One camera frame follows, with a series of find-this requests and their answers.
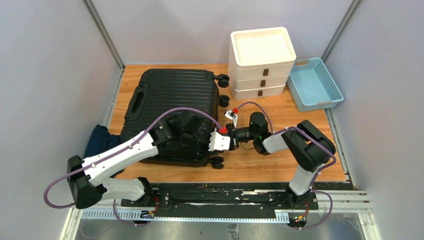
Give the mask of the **white three-drawer storage unit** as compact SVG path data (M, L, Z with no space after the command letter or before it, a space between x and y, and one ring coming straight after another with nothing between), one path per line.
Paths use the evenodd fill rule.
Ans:
M245 100L281 95L296 59L285 27L232 32L228 55L232 97Z

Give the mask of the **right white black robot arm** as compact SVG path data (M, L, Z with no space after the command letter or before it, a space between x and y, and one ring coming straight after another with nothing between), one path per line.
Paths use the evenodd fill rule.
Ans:
M270 126L262 112L252 113L248 126L226 124L226 133L230 137L229 150L234 151L241 143L249 141L256 152L264 156L289 150L297 162L297 169L282 197L274 197L271 203L287 204L292 209L298 209L305 203L322 169L335 163L336 147L309 120L275 133L269 130Z

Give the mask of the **light blue plastic basket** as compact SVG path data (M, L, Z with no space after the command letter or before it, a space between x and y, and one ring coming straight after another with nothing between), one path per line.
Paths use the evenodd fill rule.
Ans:
M299 112L330 109L344 100L342 92L319 57L296 61L287 84Z

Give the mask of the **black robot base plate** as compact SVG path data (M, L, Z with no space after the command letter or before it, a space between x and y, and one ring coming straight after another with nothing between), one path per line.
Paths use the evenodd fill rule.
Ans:
M121 207L158 206L157 217L200 219L271 219L276 210L318 210L316 193L295 197L288 182L153 183L140 200L123 199Z

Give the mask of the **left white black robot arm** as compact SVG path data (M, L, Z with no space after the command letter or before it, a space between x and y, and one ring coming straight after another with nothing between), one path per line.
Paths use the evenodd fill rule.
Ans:
M191 107L172 108L158 116L145 130L103 153L67 161L66 180L72 206L86 209L101 200L125 199L149 206L153 193L146 179L115 179L113 174L140 160L182 146L214 152L213 138L222 126L211 115Z

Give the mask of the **black ribbed hard-shell suitcase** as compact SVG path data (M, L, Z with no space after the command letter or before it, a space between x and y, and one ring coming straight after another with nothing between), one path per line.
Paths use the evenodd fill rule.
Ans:
M158 144L156 156L141 160L146 164L223 169L223 157L209 151L211 133L217 129L219 107L227 107L230 98L219 93L229 86L226 74L205 69L151 68L145 71L134 90L124 116L120 133L122 142L134 139L164 112L178 107L200 110L179 110L168 113L150 130Z

